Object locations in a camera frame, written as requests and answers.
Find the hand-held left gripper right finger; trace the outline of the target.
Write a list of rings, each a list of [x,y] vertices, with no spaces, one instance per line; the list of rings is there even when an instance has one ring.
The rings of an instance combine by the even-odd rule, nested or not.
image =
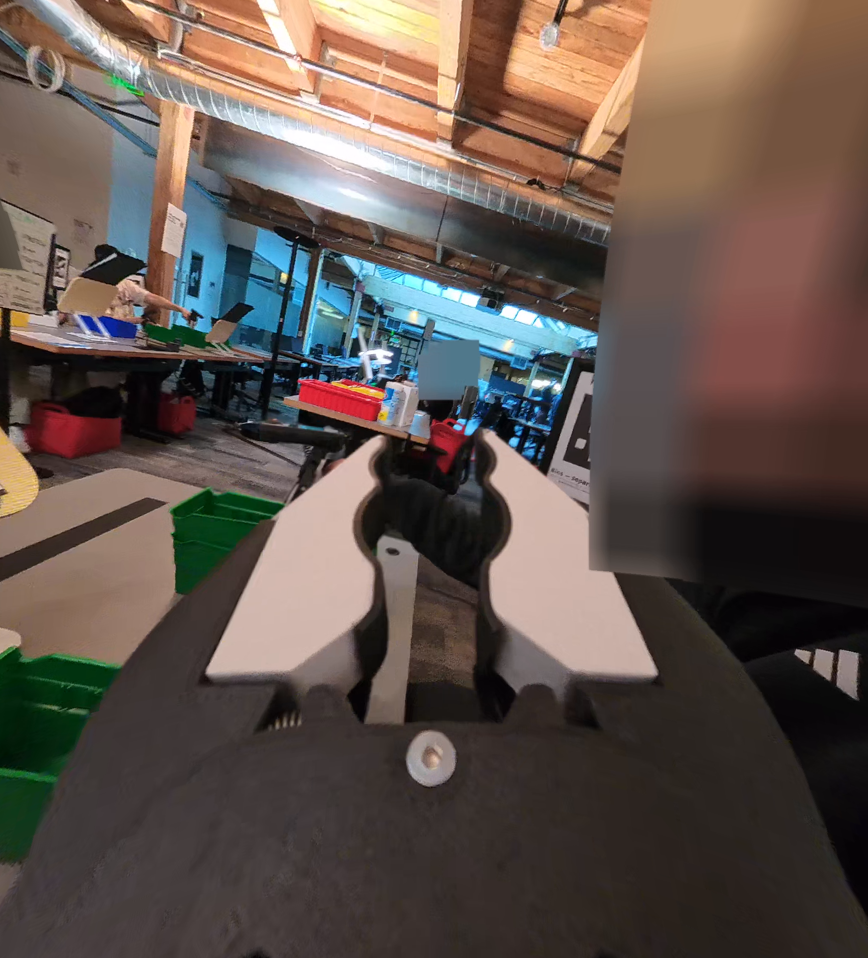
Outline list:
[[[476,436],[491,547],[479,586],[476,676],[565,702],[587,681],[659,677],[616,577],[589,567],[588,514],[491,431]]]

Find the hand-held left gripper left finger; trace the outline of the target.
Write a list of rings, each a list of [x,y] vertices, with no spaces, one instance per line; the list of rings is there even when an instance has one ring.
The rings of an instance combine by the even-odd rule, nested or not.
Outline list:
[[[213,684],[272,681],[344,697],[370,682],[387,648],[375,547],[382,524],[377,436],[286,504],[274,520],[210,659]]]

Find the person's right forearm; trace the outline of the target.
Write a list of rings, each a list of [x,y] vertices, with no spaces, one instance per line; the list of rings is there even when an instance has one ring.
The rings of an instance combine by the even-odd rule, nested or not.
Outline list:
[[[489,544],[478,512],[434,485],[403,476],[385,481],[382,500],[390,529],[453,580],[479,588]]]

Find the red plastic tray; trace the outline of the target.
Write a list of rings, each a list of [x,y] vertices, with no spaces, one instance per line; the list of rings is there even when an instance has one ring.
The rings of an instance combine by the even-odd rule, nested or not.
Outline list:
[[[314,378],[300,379],[298,382],[298,397],[301,401],[346,413],[360,419],[377,420],[381,401],[374,401],[356,393],[338,389],[331,385],[332,382]]]

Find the red bag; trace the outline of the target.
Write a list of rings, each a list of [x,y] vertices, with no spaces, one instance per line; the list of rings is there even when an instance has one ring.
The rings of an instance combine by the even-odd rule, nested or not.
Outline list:
[[[194,429],[198,414],[196,400],[189,395],[161,393],[155,426],[170,437],[183,436]]]
[[[435,459],[435,469],[446,476],[452,473],[466,443],[464,424],[454,418],[433,419],[429,425],[428,450]]]
[[[68,460],[116,449],[121,437],[121,417],[76,415],[53,402],[32,405],[26,428],[26,439],[34,453]]]

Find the black and white tag poster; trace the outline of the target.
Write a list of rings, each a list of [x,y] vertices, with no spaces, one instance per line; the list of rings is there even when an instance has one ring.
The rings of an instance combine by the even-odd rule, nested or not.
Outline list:
[[[595,359],[571,360],[540,471],[584,509],[590,500],[591,401]]]

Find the black office chair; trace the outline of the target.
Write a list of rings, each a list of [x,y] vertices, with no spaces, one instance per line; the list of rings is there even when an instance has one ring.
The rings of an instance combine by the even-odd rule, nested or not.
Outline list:
[[[468,479],[470,468],[474,456],[474,440],[472,438],[473,430],[476,428],[476,406],[479,399],[476,386],[470,386],[464,389],[462,398],[459,401],[439,400],[429,401],[428,413],[432,420],[444,420],[454,418],[464,424],[466,443],[462,453],[458,456],[452,473],[444,476],[435,469],[431,468],[431,478],[435,485],[448,494],[455,494]]]

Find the black floor lamp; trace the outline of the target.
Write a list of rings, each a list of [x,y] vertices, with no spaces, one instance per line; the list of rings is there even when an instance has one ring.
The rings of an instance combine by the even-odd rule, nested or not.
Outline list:
[[[259,392],[259,413],[260,419],[265,421],[268,418],[268,412],[271,401],[271,394],[273,388],[273,382],[275,377],[276,364],[278,362],[281,339],[284,332],[284,323],[287,314],[288,303],[292,299],[293,289],[294,289],[294,275],[297,265],[298,254],[300,250],[305,250],[306,252],[311,252],[315,249],[316,245],[313,240],[309,237],[305,237],[302,234],[297,233],[296,231],[290,229],[279,228],[275,230],[276,235],[290,243],[290,255],[288,268],[286,270],[286,279],[284,280],[284,288],[281,298],[280,312],[278,314],[277,325],[273,331],[273,335],[270,342],[270,360],[263,367],[263,372],[261,375],[260,381],[260,392]]]

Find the black tape strip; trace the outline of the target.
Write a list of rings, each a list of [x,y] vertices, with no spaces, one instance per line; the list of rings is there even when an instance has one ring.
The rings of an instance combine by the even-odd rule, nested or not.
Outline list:
[[[167,503],[144,497],[0,557],[0,583],[148,515]]]

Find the long wooden work table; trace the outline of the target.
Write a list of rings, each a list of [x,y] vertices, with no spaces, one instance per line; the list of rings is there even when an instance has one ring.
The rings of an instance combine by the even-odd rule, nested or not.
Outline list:
[[[86,372],[124,372],[128,381],[129,435],[165,443],[168,434],[157,427],[158,395],[164,378],[183,362],[207,364],[224,375],[236,367],[270,364],[270,355],[220,349],[175,349],[164,343],[87,337],[60,329],[12,327],[0,321],[0,426],[9,432],[10,368],[17,356],[28,365],[67,365]]]

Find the white notice board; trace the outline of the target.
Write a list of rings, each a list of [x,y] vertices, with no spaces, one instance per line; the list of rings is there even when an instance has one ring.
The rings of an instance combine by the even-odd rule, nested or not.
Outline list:
[[[41,315],[49,284],[55,225],[6,200],[1,203],[15,236],[20,266],[0,268],[0,308]]]

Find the silver ventilation duct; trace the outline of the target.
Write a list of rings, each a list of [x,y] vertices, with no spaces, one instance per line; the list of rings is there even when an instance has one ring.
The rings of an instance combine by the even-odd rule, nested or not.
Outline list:
[[[191,67],[179,55],[152,55],[118,37],[75,2],[21,6],[93,65],[161,101],[572,239],[608,244],[610,224],[594,209],[554,189],[529,186],[522,176],[409,137],[380,136],[356,118]]]

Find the wooden support post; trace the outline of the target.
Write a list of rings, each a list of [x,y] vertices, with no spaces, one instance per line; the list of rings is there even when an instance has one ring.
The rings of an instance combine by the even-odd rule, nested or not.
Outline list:
[[[176,303],[174,289],[178,258],[163,253],[160,243],[167,204],[173,203],[184,209],[194,110],[174,102],[156,102],[153,97],[146,103],[158,116],[146,288]],[[162,312],[158,321],[153,315],[147,315],[147,318],[168,327],[171,315],[172,312]]]

